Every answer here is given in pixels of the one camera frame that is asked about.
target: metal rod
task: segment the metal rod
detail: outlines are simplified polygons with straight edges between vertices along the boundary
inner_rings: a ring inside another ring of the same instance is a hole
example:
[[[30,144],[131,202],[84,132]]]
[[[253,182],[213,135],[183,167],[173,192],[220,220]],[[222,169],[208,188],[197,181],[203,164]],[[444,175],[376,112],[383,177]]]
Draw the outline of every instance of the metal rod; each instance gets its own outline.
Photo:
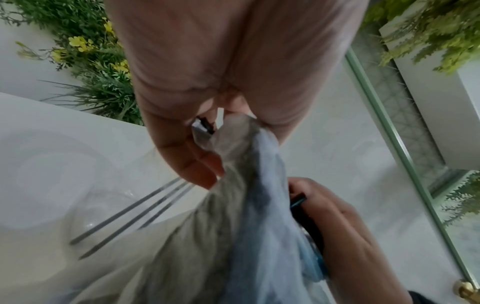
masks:
[[[122,227],[120,227],[117,231],[115,231],[114,233],[112,233],[111,235],[109,235],[108,237],[106,237],[106,239],[104,239],[103,241],[101,241],[100,243],[98,243],[97,245],[95,245],[92,249],[90,249],[89,251],[87,251],[84,255],[82,255],[79,259],[83,259],[83,258],[86,258],[88,256],[91,256],[92,254],[94,254],[95,252],[97,252],[98,250],[100,250],[103,246],[105,246],[107,243],[109,243],[111,240],[113,240],[114,238],[116,238],[118,235],[120,235],[122,232],[124,232],[125,230],[127,230],[130,226],[132,226],[133,224],[135,224],[139,219],[141,219],[143,216],[145,216],[147,213],[149,213],[151,210],[153,210],[155,207],[157,207],[158,205],[160,205],[161,203],[163,203],[164,201],[166,201],[168,198],[170,198],[172,195],[174,195],[175,193],[177,193],[180,189],[182,189],[183,187],[185,187],[189,182],[183,182],[180,186],[177,186],[175,189],[173,189],[172,191],[170,191],[169,193],[167,193],[167,195],[165,195],[164,197],[162,197],[161,199],[159,199],[157,202],[155,202],[152,206],[148,207],[147,209],[145,209],[144,211],[142,211],[139,215],[137,215],[136,217],[134,217],[133,219],[131,219],[129,222],[127,222],[125,225],[123,225]]]
[[[144,203],[145,201],[151,199],[152,197],[154,197],[155,195],[159,194],[160,192],[162,192],[163,190],[167,189],[168,187],[172,186],[173,184],[175,184],[176,182],[178,182],[179,180],[181,180],[180,177],[168,182],[167,184],[163,185],[162,187],[158,188],[157,190],[155,190],[154,192],[150,193],[149,195],[141,198],[140,200],[136,201],[135,203],[133,203],[132,205],[128,206],[127,208],[125,208],[124,210],[118,212],[117,214],[109,217],[108,219],[104,220],[103,222],[101,222],[100,224],[98,224],[97,226],[93,227],[92,229],[90,230],[87,230],[86,232],[82,233],[81,235],[77,236],[76,238],[74,238],[73,240],[70,241],[70,245],[75,245],[75,244],[78,244],[79,242],[81,242],[82,240],[86,239],[88,236],[92,235],[93,233],[99,231],[100,229],[102,229],[103,227],[107,226],[108,224],[110,224],[111,222],[113,222],[114,220],[116,220],[117,218],[121,217],[122,215],[126,214],[127,212],[129,212],[130,210],[138,207],[140,204]]]
[[[181,199],[187,192],[189,192],[195,185],[189,186],[187,189],[182,191],[179,195],[177,195],[173,200],[170,201],[165,207],[160,209],[159,212],[155,213],[151,218],[148,219],[139,229],[145,228],[150,225],[154,220],[156,220],[159,216],[161,216],[167,209],[169,209],[173,204],[175,204],[179,199]]]

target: glass panel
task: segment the glass panel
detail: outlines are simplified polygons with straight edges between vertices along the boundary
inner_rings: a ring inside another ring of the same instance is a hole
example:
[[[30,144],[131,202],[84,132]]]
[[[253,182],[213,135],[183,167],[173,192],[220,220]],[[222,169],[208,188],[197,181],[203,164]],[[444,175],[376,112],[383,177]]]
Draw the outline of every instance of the glass panel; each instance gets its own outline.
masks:
[[[351,47],[364,72],[363,77],[367,78],[377,97],[370,102],[378,102],[384,108],[391,121],[389,127],[398,133],[413,174],[421,183],[418,189],[426,193],[424,200],[438,218],[439,229],[448,234],[445,240],[449,246],[454,246],[452,253],[465,276],[477,284],[475,277],[480,277],[480,173],[470,171],[475,169],[473,167],[447,165],[409,90],[409,81],[404,78],[411,74],[402,75],[395,61],[380,65],[382,53],[388,50],[382,43],[380,28],[380,24],[362,28]]]

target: black sleeve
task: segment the black sleeve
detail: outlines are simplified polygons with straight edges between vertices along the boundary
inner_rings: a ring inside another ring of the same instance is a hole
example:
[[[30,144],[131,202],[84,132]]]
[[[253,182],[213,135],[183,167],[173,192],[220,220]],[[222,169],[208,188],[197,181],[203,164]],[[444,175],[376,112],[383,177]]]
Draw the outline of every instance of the black sleeve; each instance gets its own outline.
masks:
[[[427,299],[423,295],[416,293],[415,291],[409,291],[413,304],[436,304],[435,302]]]

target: tiled floor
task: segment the tiled floor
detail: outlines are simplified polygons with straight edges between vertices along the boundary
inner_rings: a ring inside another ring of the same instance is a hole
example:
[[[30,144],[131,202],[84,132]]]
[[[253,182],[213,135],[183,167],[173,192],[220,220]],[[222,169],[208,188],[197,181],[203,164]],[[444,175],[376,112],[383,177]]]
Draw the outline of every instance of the tiled floor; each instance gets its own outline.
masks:
[[[352,49],[403,140],[424,186],[434,193],[464,171],[446,167],[395,64],[379,66],[384,51],[379,28],[372,25],[361,29]]]

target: white surface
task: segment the white surface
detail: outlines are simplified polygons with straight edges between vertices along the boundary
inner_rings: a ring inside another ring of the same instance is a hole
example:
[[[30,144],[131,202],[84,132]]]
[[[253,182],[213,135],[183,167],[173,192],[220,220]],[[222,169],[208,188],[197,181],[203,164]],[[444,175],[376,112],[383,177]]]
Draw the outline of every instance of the white surface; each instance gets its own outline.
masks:
[[[11,5],[4,5],[8,10],[14,10]],[[32,50],[50,49],[55,46],[52,36],[47,31],[41,31],[35,25],[9,26],[0,22],[0,92],[12,94],[33,100],[52,97],[53,94],[65,94],[65,89],[57,88],[55,84],[42,82],[78,85],[81,82],[74,79],[69,71],[56,71],[56,65],[49,60],[36,61],[20,57],[17,52],[19,41]]]
[[[413,5],[405,14],[414,11]],[[397,17],[380,29],[383,37],[405,18]],[[387,44],[392,49],[398,44]],[[480,169],[480,63],[469,62],[451,75],[434,72],[441,52],[414,64],[417,52],[395,59],[431,135],[450,168]]]
[[[283,145],[287,171],[355,205],[408,288],[460,303],[451,288],[461,275],[352,79],[342,63]],[[102,171],[151,147],[142,127],[0,95],[0,286],[39,280],[62,267],[65,257],[53,245],[59,229],[47,233],[49,225]]]

